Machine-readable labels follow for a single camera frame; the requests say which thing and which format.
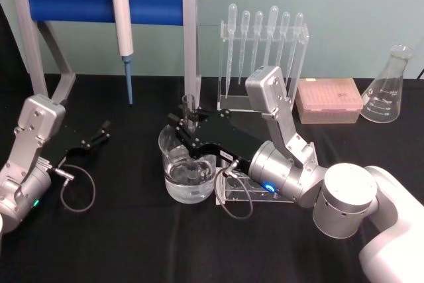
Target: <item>blue led light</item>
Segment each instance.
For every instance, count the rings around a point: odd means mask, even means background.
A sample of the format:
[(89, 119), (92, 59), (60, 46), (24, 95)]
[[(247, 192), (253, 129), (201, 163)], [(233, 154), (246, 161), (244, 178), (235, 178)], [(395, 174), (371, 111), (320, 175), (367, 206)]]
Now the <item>blue led light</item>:
[(264, 184), (264, 188), (269, 192), (276, 192), (275, 188), (272, 187), (270, 184)]

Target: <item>black table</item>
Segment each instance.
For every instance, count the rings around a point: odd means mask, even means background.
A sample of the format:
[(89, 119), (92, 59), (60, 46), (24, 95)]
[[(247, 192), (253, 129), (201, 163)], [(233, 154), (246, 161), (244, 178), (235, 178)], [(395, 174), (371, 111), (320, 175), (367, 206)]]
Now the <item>black table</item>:
[[(56, 82), (48, 76), (50, 88)], [(357, 81), (360, 91), (368, 83)], [(123, 77), (77, 77), (66, 123), (90, 134), (112, 122), (110, 142), (85, 159), (97, 185), (95, 205), (83, 215), (66, 211), (62, 180), (53, 176), (40, 204), (3, 237), (0, 282), (367, 282), (358, 253), (377, 233), (369, 221), (354, 237), (335, 240), (314, 226), (310, 209), (290, 203), (255, 203), (249, 220), (235, 221), (214, 196), (197, 205), (175, 202), (165, 189), (157, 138), (184, 81), (134, 77), (133, 87), (130, 108)], [(204, 107), (215, 107), (216, 87), (216, 79), (203, 79)], [(1, 165), (28, 95), (0, 87)], [(424, 82), (405, 80), (401, 115), (390, 124), (359, 118), (355, 125), (300, 125), (294, 114), (322, 166), (381, 166), (424, 202), (423, 109)], [(269, 138), (259, 114), (235, 114), (234, 123)], [(228, 206), (241, 214), (245, 205)]]

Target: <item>teal wall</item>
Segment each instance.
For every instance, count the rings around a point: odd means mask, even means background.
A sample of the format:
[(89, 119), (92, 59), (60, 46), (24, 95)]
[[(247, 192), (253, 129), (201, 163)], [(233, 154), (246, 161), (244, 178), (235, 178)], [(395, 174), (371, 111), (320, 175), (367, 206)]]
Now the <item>teal wall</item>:
[[(0, 0), (18, 45), (22, 48), (13, 0)], [(238, 11), (298, 11), (305, 15), (310, 41), (303, 77), (373, 78), (384, 67), (393, 44), (418, 48), (405, 76), (414, 78), (424, 68), (424, 0), (198, 0), (200, 63), (204, 76), (217, 74), (219, 23), (229, 3)], [(122, 74), (115, 26), (93, 23), (54, 23), (60, 43), (77, 74)], [(134, 74), (183, 74), (180, 27), (133, 27)], [(56, 72), (42, 44), (45, 72)]]

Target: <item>plastic pipette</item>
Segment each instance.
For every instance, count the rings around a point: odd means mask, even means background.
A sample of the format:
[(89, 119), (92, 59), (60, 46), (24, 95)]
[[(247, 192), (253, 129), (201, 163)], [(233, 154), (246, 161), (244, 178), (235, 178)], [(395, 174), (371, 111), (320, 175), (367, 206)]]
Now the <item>plastic pipette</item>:
[(287, 63), (286, 85), (287, 85), (287, 82), (289, 80), (290, 73), (292, 72), (294, 52), (296, 51), (296, 44), (297, 44), (297, 40), (299, 38), (299, 34), (300, 34), (300, 31), (301, 31), (301, 28), (302, 28), (302, 24), (303, 24), (303, 13), (297, 13), (296, 18), (294, 19), (293, 42), (291, 43), (289, 62)]
[(237, 6), (232, 3), (228, 7), (228, 56), (227, 56), (227, 75), (225, 77), (225, 98), (228, 97), (228, 90), (230, 89), (231, 80), (231, 64), (233, 63), (233, 42), (234, 32), (236, 31), (236, 19), (237, 19)]
[(129, 0), (112, 0), (115, 25), (117, 28), (118, 50), (125, 66), (127, 78), (128, 101), (133, 105), (133, 88), (131, 85), (131, 58), (133, 56), (133, 36), (131, 33), (131, 16)]
[(254, 41), (253, 41), (253, 51), (252, 51), (252, 61), (250, 62), (250, 74), (254, 71), (254, 65), (256, 63), (256, 54), (258, 53), (258, 43), (260, 32), (262, 31), (262, 21), (264, 20), (264, 14), (262, 11), (257, 11), (254, 16)]
[(278, 49), (277, 49), (276, 66), (279, 66), (281, 63), (281, 55), (283, 54), (284, 42), (286, 41), (289, 24), (290, 24), (290, 14), (286, 11), (283, 13), (281, 17), (280, 43), (278, 44)]
[(247, 32), (249, 30), (250, 13), (245, 10), (241, 16), (241, 44), (240, 44), (240, 58), (238, 60), (238, 84), (241, 81), (241, 74), (243, 72), (244, 64), (244, 49), (246, 48)]
[(266, 26), (266, 46), (265, 46), (265, 56), (264, 56), (264, 66), (268, 65), (268, 59), (270, 58), (271, 42), (272, 36), (276, 29), (278, 18), (278, 7), (272, 6), (270, 9), (270, 14), (268, 16), (268, 25)]

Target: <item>erlenmeyer flask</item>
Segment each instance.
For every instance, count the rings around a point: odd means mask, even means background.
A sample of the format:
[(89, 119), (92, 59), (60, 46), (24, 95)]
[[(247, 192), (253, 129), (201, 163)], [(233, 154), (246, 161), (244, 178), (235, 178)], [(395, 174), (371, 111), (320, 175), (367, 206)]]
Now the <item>erlenmeyer flask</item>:
[(392, 47), (386, 67), (362, 94), (363, 117), (376, 123), (397, 119), (402, 100), (403, 71), (412, 56), (413, 50), (407, 46)]

